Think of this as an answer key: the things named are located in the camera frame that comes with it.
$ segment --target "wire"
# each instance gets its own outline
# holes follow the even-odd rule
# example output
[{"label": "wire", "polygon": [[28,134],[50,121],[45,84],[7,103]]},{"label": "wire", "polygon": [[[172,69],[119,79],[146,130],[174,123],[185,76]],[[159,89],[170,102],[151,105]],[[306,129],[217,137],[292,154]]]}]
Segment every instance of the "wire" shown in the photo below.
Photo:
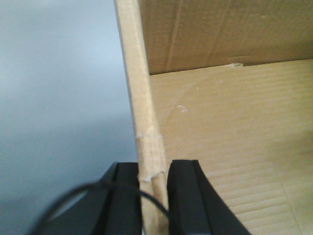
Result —
[{"label": "wire", "polygon": [[38,221],[35,223],[34,227],[32,230],[27,234],[27,235],[41,235],[46,222],[60,209],[60,207],[66,203],[68,200],[71,198],[77,196],[78,194],[85,192],[87,190],[100,190],[100,189],[109,189],[109,190],[128,190],[131,191],[132,193],[142,196],[146,199],[148,199],[150,202],[152,202],[164,215],[165,217],[174,225],[179,233],[181,235],[185,235],[186,233],[182,230],[180,226],[175,222],[175,220],[171,217],[170,213],[168,210],[165,209],[165,207],[158,201],[156,200],[153,196],[150,194],[141,191],[137,189],[136,187],[128,186],[128,185],[123,185],[120,183],[112,183],[104,180],[100,180],[97,182],[93,183],[87,183],[80,185],[76,188],[73,188],[72,190],[66,192],[65,194],[61,195],[54,203],[52,203],[42,214],[42,216],[38,219]]}]

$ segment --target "cardboard wall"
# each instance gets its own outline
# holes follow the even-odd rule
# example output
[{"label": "cardboard wall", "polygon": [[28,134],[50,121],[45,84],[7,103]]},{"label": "cardboard wall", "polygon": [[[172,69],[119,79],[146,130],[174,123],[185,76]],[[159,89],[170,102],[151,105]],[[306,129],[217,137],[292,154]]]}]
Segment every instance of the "cardboard wall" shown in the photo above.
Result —
[{"label": "cardboard wall", "polygon": [[140,0],[149,73],[313,58],[311,0]]}]

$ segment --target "black plastic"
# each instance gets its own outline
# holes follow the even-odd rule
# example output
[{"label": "black plastic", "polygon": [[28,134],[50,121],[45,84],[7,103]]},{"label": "black plastic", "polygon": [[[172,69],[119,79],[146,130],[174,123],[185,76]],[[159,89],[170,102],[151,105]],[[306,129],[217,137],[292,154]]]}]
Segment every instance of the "black plastic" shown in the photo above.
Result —
[{"label": "black plastic", "polygon": [[[137,163],[114,163],[101,178],[139,188]],[[70,209],[47,222],[44,235],[140,235],[140,200],[129,192],[89,191]]]},{"label": "black plastic", "polygon": [[[250,235],[216,193],[198,161],[174,160],[167,188],[170,215],[186,235]],[[171,224],[170,234],[178,235]]]}]

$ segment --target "cardboard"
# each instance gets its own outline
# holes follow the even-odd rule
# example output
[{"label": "cardboard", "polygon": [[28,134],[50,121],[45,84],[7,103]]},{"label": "cardboard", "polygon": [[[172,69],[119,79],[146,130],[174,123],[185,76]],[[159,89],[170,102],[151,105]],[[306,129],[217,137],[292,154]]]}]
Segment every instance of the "cardboard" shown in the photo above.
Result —
[{"label": "cardboard", "polygon": [[171,160],[198,159],[253,235],[313,234],[313,60],[151,76]]},{"label": "cardboard", "polygon": [[140,0],[150,74],[313,58],[313,1]]},{"label": "cardboard", "polygon": [[198,159],[253,235],[313,235],[313,1],[115,2],[140,188],[167,207],[169,163]]},{"label": "cardboard", "polygon": [[[167,208],[164,145],[152,103],[138,2],[118,0],[115,6],[134,120],[140,189]],[[142,214],[147,234],[167,233],[167,219],[146,199],[142,200]]]}]

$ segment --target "white wall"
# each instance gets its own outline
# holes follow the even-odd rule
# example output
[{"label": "white wall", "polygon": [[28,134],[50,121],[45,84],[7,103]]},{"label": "white wall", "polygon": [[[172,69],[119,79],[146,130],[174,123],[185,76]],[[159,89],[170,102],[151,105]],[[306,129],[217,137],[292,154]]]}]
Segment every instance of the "white wall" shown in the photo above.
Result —
[{"label": "white wall", "polygon": [[0,2],[0,234],[136,161],[112,0]]}]

